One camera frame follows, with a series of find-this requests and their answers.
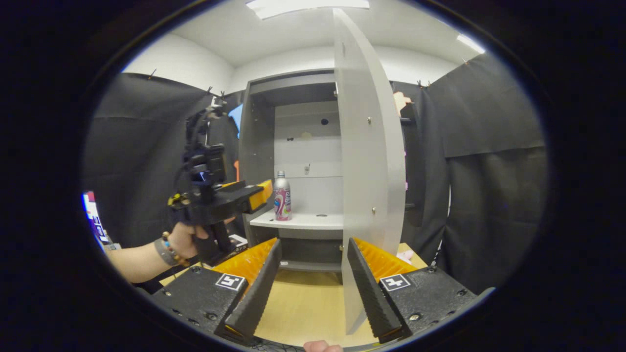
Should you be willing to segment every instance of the ceiling light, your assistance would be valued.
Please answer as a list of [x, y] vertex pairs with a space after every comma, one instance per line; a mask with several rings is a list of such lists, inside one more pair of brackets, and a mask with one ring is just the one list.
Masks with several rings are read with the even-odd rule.
[[472, 39], [469, 39], [468, 37], [466, 37], [466, 36], [464, 36], [462, 34], [459, 34], [459, 36], [456, 37], [456, 39], [458, 41], [461, 41], [461, 43], [469, 46], [470, 48], [476, 50], [477, 52], [479, 52], [481, 54], [485, 53], [485, 49], [481, 48], [480, 45], [474, 43], [474, 41]]
[[260, 19], [315, 8], [369, 9], [368, 0], [254, 0], [246, 4]]

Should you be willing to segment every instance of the screw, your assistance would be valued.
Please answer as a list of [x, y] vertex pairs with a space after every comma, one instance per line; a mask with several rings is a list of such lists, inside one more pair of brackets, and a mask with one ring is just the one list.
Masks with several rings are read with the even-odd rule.
[[209, 319], [209, 320], [217, 320], [217, 315], [213, 314], [213, 313], [205, 313], [204, 316]]

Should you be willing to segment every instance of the monitor screen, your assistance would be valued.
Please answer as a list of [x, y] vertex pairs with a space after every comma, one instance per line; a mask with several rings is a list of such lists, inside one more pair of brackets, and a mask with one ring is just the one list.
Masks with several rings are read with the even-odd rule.
[[109, 244], [109, 238], [105, 234], [104, 228], [102, 228], [102, 222], [98, 215], [98, 209], [96, 207], [96, 197], [93, 192], [83, 193], [83, 203], [85, 204], [85, 212], [87, 213], [87, 219], [91, 224], [91, 230], [93, 235], [103, 244]]

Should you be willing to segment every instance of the finger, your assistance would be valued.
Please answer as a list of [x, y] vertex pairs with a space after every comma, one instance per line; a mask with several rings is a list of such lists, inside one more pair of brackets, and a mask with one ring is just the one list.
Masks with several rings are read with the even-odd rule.
[[328, 347], [328, 344], [324, 340], [313, 341], [309, 345], [310, 352], [324, 352], [324, 350]]
[[196, 232], [196, 237], [198, 237], [199, 239], [208, 239], [208, 233], [207, 231], [204, 231], [202, 226], [196, 226], [195, 232]]
[[334, 344], [332, 346], [328, 346], [324, 352], [344, 352], [344, 349], [341, 348], [338, 344]]

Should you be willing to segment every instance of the hand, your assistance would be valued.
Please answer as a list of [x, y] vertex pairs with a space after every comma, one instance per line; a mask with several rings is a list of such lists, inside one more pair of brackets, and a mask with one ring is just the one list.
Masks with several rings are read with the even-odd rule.
[[168, 237], [170, 245], [179, 256], [189, 259], [198, 254], [192, 236], [195, 234], [199, 239], [208, 239], [208, 233], [200, 226], [188, 226], [179, 222], [174, 226], [172, 234]]
[[329, 346], [324, 340], [310, 341], [304, 344], [304, 350], [306, 352], [343, 352], [344, 349], [338, 344]]

